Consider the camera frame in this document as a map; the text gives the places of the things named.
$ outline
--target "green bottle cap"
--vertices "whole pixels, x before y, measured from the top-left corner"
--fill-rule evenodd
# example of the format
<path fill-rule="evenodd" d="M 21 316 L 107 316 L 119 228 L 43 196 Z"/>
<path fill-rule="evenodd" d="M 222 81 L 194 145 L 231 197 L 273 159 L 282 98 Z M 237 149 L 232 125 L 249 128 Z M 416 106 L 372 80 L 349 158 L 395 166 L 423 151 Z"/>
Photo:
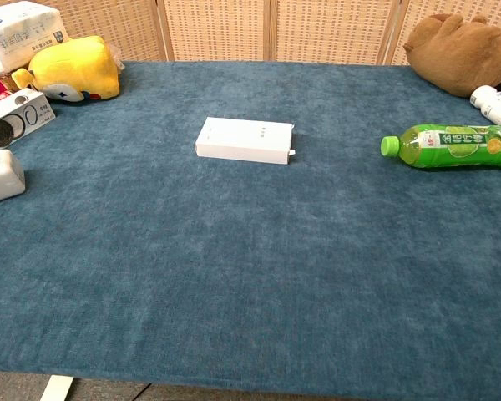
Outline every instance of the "green bottle cap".
<path fill-rule="evenodd" d="M 385 136 L 381 142 L 383 156 L 397 156 L 399 154 L 399 138 L 397 136 Z"/>

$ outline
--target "wicker room divider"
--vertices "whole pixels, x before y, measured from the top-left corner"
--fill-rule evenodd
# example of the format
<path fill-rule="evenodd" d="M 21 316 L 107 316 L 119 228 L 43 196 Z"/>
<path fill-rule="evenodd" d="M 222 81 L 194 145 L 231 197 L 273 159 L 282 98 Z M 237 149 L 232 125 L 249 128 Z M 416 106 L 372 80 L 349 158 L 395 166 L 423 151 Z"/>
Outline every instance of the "wicker room divider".
<path fill-rule="evenodd" d="M 405 64 L 427 15 L 483 13 L 501 27 L 501 0 L 35 1 L 61 11 L 69 36 L 98 34 L 128 60 Z"/>

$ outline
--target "bottle cap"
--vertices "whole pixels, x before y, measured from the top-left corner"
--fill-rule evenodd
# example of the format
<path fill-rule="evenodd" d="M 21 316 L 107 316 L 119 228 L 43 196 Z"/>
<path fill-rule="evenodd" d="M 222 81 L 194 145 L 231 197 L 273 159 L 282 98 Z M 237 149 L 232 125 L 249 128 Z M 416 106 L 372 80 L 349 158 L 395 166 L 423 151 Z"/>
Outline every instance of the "bottle cap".
<path fill-rule="evenodd" d="M 480 109 L 490 98 L 496 95 L 497 92 L 498 91 L 496 88 L 492 88 L 489 85 L 479 86 L 471 94 L 469 103 L 471 103 L 477 109 Z"/>
<path fill-rule="evenodd" d="M 383 156 L 397 156 L 399 154 L 399 138 L 397 136 L 385 136 L 382 138 L 381 153 Z"/>

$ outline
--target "stuffed toy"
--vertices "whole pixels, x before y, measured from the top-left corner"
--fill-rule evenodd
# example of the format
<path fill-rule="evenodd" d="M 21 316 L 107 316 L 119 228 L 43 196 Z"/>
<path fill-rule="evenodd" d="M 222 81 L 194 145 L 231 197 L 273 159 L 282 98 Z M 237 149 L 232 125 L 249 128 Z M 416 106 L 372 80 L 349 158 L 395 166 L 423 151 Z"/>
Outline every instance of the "stuffed toy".
<path fill-rule="evenodd" d="M 486 18 L 465 23 L 457 14 L 424 18 L 404 45 L 418 75 L 456 96 L 501 83 L 501 29 Z"/>
<path fill-rule="evenodd" d="M 41 50 L 13 80 L 21 89 L 32 85 L 50 99 L 79 102 L 119 94 L 119 71 L 109 47 L 98 36 L 69 39 Z"/>

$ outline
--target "white box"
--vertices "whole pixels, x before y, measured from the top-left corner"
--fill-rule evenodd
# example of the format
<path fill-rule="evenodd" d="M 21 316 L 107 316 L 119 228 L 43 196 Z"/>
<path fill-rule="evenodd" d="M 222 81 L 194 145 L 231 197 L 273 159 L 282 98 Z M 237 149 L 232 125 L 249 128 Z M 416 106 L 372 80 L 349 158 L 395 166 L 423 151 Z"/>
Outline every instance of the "white box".
<path fill-rule="evenodd" d="M 0 149 L 55 118 L 42 92 L 26 88 L 10 94 L 0 100 Z"/>
<path fill-rule="evenodd" d="M 22 166 L 9 150 L 0 150 L 0 200 L 22 194 L 25 189 Z"/>
<path fill-rule="evenodd" d="M 0 7 L 0 75 L 28 64 L 44 48 L 68 40 L 55 8 L 32 2 Z"/>
<path fill-rule="evenodd" d="M 195 143 L 198 156 L 287 165 L 293 124 L 208 117 Z"/>

